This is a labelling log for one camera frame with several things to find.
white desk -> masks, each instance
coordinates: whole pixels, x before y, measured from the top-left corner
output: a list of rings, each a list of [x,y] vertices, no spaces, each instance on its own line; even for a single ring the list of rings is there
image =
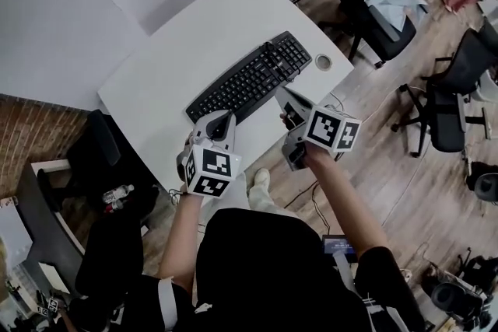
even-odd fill
[[[210,83],[256,47],[288,30],[314,62],[289,87],[319,102],[353,66],[289,0],[197,0],[126,59],[99,90],[100,98],[135,151],[165,187],[178,188],[175,158],[192,123],[185,108]],[[285,133],[275,98],[237,126],[235,153],[245,170]]]

light blue cloth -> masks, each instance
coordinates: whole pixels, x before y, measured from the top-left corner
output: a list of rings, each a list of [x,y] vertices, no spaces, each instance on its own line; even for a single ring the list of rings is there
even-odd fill
[[[425,0],[365,0],[365,3],[369,7],[375,6],[382,16],[399,31],[403,31],[403,26],[405,25],[405,7],[413,10],[416,25],[418,25],[425,15],[419,5],[427,5]]]

white shoe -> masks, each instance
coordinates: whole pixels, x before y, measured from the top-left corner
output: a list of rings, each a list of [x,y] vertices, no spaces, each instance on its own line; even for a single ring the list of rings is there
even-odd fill
[[[266,191],[270,188],[270,172],[268,169],[261,168],[254,176],[254,185],[265,188]]]

sleeve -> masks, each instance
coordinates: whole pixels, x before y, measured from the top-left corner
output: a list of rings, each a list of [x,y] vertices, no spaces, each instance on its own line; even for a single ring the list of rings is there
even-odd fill
[[[388,248],[373,248],[362,255],[355,286],[362,297],[368,296],[382,306],[396,308],[411,331],[425,330],[425,321],[415,297]]]
[[[191,297],[171,278],[142,275],[126,296],[121,325],[127,332],[141,330],[144,322],[149,332],[183,330],[193,316]]]

black keyboard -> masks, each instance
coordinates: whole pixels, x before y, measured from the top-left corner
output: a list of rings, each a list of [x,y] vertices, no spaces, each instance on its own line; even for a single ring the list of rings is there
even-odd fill
[[[187,115],[195,123],[213,111],[232,110],[239,124],[310,63],[296,38],[281,33],[226,71],[188,106]]]

